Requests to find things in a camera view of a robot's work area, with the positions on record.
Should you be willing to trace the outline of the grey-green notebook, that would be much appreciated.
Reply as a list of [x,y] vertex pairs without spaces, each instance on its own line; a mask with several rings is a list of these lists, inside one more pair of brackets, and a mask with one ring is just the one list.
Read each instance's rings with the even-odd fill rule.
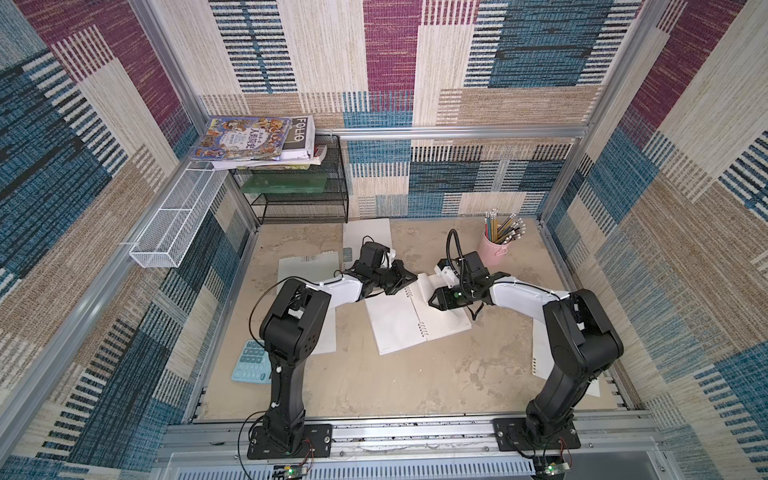
[[470,318],[463,309],[440,311],[427,301],[446,282],[437,274],[420,273],[417,281],[395,295],[365,301],[380,355],[468,331]]

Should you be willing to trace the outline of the white spiral notebook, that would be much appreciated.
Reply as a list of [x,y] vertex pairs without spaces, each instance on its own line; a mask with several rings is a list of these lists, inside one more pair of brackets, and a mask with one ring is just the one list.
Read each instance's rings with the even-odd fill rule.
[[350,221],[342,225],[342,266],[351,268],[360,257],[360,249],[367,241],[375,241],[392,248],[390,220],[388,218]]

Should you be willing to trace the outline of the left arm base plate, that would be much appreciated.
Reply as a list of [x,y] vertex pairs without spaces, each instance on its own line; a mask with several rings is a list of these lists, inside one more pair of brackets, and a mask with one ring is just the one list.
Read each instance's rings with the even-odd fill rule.
[[328,458],[331,454],[333,426],[331,424],[308,424],[304,426],[298,445],[290,449],[280,446],[271,439],[265,427],[258,425],[249,433],[248,460],[288,460],[305,457]]

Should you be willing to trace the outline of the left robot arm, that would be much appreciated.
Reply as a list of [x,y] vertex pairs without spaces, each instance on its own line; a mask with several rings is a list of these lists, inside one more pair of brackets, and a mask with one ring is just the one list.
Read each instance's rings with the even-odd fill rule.
[[248,431],[247,458],[264,460],[311,455],[332,427],[305,432],[303,383],[306,361],[316,349],[326,314],[368,299],[374,290],[394,295],[417,281],[401,260],[373,268],[361,261],[332,279],[310,281],[290,276],[280,288],[259,328],[272,369],[270,404]]

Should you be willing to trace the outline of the light blue calculator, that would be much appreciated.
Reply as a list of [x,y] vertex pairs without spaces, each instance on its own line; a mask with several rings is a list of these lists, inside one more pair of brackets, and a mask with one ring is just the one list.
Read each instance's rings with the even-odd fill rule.
[[271,382],[271,364],[264,348],[255,340],[248,340],[238,357],[231,380],[238,383],[265,385]]

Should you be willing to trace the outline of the colourful picture book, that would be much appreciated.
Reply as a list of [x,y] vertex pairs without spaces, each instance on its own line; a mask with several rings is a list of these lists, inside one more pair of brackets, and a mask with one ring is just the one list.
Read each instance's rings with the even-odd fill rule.
[[292,125],[290,118],[214,116],[191,150],[199,161],[245,161],[278,157]]

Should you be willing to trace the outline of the aluminium front rail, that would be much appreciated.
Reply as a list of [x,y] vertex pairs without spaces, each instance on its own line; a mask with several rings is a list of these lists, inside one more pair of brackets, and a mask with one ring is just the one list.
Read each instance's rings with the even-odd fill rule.
[[[395,455],[491,454],[499,452],[494,418],[525,417],[518,413],[455,414],[310,419],[331,424],[331,454],[322,460],[379,458]],[[655,420],[645,410],[578,411],[574,425],[582,447],[573,453],[658,451],[668,446]],[[171,426],[153,464],[246,458],[249,426],[240,422],[207,422]]]

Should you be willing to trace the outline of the pale green notebook far left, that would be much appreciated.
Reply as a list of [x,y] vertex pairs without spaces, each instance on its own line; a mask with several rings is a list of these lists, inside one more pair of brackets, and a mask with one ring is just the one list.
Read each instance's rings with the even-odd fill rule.
[[301,277],[312,283],[330,283],[339,278],[339,253],[326,251],[309,256],[286,257],[279,260],[277,281]]

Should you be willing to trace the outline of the bundle of pencils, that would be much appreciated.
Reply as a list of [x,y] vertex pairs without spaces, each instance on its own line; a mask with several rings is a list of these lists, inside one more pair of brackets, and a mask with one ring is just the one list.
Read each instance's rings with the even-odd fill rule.
[[517,213],[502,215],[498,209],[492,209],[485,214],[484,239],[494,245],[519,240],[526,231],[526,224]]

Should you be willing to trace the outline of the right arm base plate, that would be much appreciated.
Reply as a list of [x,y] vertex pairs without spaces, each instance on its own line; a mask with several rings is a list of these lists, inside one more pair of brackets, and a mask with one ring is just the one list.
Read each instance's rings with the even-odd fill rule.
[[492,426],[500,451],[559,450],[562,441],[570,449],[582,447],[572,415],[555,424],[537,423],[521,416],[501,417],[494,418]]

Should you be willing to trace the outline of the folio book black white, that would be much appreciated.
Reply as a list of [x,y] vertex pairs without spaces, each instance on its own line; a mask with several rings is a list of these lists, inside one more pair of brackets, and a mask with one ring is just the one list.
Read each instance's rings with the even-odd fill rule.
[[315,145],[315,122],[312,115],[291,118],[291,126],[278,159],[280,161],[311,160]]

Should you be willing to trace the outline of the green folder on shelf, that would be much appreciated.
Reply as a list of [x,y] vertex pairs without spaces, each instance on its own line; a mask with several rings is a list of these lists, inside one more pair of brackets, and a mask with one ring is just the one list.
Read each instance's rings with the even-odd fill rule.
[[315,173],[252,175],[241,186],[246,194],[313,194],[322,193],[327,184],[327,176]]

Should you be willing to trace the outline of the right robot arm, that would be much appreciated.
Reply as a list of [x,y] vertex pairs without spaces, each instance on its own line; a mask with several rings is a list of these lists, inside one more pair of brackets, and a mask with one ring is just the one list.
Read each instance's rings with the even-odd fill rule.
[[561,439],[568,446],[580,447],[573,425],[574,407],[590,383],[624,352],[596,295],[587,289],[546,289],[498,272],[468,286],[440,287],[428,297],[428,304],[441,311],[462,309],[476,301],[514,310],[544,326],[553,359],[545,385],[528,403],[526,416],[494,421],[499,448],[554,448]]

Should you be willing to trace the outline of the pink pencil cup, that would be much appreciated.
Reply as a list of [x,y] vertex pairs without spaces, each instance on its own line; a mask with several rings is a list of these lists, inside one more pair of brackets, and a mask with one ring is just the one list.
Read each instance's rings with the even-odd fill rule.
[[486,267],[498,266],[508,253],[508,244],[497,244],[483,234],[477,248],[477,253]]

